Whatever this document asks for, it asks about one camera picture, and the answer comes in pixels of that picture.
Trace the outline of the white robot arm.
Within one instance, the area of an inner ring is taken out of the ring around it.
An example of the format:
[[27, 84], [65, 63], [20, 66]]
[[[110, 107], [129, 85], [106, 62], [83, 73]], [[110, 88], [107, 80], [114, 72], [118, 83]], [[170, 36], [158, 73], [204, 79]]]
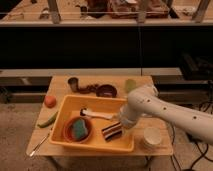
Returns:
[[119, 111], [119, 121], [124, 128], [131, 129], [142, 114], [158, 117], [213, 145], [213, 115], [165, 102], [158, 98], [153, 85], [141, 86], [127, 95], [127, 102]]

